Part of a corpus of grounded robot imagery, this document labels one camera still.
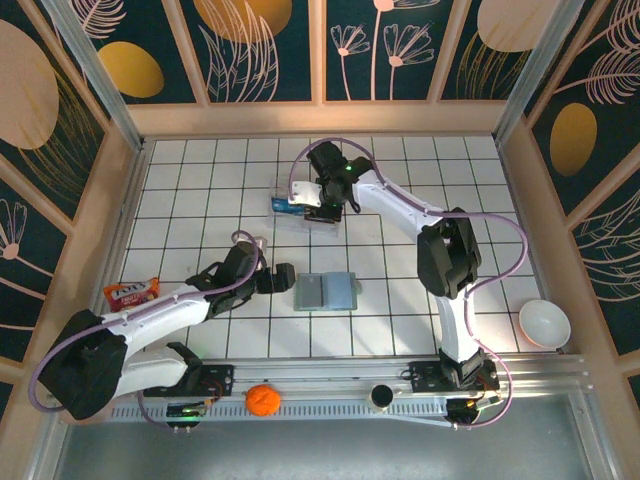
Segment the clear plastic organizer box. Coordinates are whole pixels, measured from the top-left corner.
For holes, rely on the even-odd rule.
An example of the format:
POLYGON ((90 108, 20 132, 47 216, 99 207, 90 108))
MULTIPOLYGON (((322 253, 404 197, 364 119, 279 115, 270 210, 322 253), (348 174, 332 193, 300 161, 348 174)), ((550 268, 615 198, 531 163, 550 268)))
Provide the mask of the clear plastic organizer box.
POLYGON ((305 213, 301 216, 274 213, 271 208, 271 198, 286 198, 288 200, 287 179, 284 176, 274 176, 270 181, 268 216, 274 221, 277 229, 297 232, 314 233, 337 237, 340 223, 310 222, 305 220, 305 213))

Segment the green card holder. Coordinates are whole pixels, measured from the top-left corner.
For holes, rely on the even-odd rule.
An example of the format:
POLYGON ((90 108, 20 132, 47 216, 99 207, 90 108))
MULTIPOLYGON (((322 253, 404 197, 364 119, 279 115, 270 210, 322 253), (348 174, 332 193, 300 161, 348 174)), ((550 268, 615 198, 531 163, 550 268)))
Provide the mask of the green card holder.
POLYGON ((360 293, 359 282, 351 272, 311 273, 322 275, 323 306, 313 310, 300 310, 296 305, 296 280, 294 292, 294 310, 314 311, 351 311, 357 308, 357 297, 360 293))

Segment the blue credit card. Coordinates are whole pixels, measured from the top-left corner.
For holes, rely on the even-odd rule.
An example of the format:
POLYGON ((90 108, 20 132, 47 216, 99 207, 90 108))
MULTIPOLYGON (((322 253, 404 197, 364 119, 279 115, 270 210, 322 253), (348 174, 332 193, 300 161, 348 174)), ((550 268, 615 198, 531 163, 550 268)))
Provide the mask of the blue credit card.
POLYGON ((305 213, 303 205, 290 204, 286 198, 271 198, 271 208, 274 213, 301 216, 305 213))

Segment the orange candy bag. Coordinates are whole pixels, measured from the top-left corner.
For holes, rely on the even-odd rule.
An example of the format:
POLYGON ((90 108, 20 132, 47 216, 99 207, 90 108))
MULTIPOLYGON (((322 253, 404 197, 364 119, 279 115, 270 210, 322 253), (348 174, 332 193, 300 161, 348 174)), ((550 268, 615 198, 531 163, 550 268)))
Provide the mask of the orange candy bag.
POLYGON ((103 288, 103 294, 111 312, 120 312, 137 307, 159 296, 159 278, 126 284, 108 285, 103 288))

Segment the orange ball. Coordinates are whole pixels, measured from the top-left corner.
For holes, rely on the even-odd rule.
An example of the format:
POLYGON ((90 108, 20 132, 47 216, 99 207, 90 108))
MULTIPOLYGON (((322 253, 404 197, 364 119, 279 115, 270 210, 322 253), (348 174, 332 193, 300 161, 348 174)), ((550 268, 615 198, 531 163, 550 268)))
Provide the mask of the orange ball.
POLYGON ((271 416, 281 405, 281 395, 267 384, 251 387, 245 396, 245 407, 254 416, 271 416))

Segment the black connector board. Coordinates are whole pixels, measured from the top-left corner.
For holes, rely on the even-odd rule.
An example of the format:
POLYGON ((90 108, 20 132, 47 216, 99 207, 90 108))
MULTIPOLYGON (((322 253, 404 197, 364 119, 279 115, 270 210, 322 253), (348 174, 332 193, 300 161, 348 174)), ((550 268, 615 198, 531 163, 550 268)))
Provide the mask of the black connector board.
POLYGON ((166 424, 175 432, 189 434, 200 424, 208 407, 203 403, 170 404, 166 409, 166 424))
POLYGON ((497 396, 489 398, 469 398, 469 399, 448 399, 446 402, 445 420, 455 429, 465 428, 467 430, 489 426, 498 421, 503 415, 503 411, 495 413, 491 418, 480 421, 481 414, 500 405, 502 400, 497 396))

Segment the white bowl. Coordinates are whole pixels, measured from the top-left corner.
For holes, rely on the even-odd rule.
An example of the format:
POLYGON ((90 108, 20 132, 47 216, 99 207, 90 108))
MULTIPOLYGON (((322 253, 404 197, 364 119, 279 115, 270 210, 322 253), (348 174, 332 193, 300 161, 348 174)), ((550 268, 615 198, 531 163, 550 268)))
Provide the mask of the white bowl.
POLYGON ((541 348, 556 350, 566 345, 571 336, 571 324, 564 311, 542 299, 522 306, 519 325, 525 337, 541 348))

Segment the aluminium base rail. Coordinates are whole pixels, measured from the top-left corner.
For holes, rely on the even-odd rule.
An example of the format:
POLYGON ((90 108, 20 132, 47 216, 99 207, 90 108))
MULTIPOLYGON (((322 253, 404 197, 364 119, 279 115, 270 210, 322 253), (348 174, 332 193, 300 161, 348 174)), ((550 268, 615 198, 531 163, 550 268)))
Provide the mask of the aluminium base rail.
MULTIPOLYGON (((572 391, 590 392, 594 389, 584 359, 578 355, 531 354, 503 355, 495 363, 500 389, 505 396, 551 395, 572 391)), ((422 397, 472 397, 495 390, 413 393, 409 363, 438 361, 436 357, 388 357, 351 359, 259 359, 206 362, 203 365, 233 365, 232 394, 239 398, 253 386, 267 384, 289 400, 327 400, 366 396, 379 384, 388 385, 397 395, 422 397)), ((155 375, 143 374, 142 384, 124 390, 131 395, 142 387, 167 387, 157 382, 155 375)))

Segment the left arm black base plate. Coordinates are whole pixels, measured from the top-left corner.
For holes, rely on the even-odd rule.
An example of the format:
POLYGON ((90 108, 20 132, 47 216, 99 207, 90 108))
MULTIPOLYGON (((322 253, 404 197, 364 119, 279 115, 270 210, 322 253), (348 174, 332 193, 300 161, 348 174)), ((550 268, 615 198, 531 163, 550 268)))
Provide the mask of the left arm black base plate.
POLYGON ((143 391, 146 398, 226 397, 232 394, 233 365, 202 365, 188 370, 170 387, 154 387, 143 391))

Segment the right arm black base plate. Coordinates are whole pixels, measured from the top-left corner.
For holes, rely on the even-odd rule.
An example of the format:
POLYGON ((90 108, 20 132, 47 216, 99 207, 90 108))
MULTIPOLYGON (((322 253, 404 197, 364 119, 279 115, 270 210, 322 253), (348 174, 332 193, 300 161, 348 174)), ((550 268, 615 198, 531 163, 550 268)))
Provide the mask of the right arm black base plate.
POLYGON ((439 361, 415 361, 409 363, 410 383, 413 393, 484 391, 500 389, 496 365, 485 360, 471 380, 458 385, 451 375, 442 369, 439 361))

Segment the aluminium frame post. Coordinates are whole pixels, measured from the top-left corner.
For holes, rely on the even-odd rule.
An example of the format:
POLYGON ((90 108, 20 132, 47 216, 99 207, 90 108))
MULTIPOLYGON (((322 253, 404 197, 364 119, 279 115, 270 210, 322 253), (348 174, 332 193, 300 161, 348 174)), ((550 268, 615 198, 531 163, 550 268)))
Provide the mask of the aluminium frame post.
POLYGON ((550 20, 541 32, 538 44, 529 55, 511 91, 504 112, 493 132, 495 145, 501 150, 521 119, 524 109, 544 74, 571 31, 585 0, 560 0, 550 20))
POLYGON ((62 38, 74 58, 85 69, 89 83, 111 115, 126 142, 136 153, 142 150, 143 137, 137 130, 127 106, 100 61, 97 51, 84 33, 75 12, 66 0, 41 0, 52 22, 59 28, 62 38))

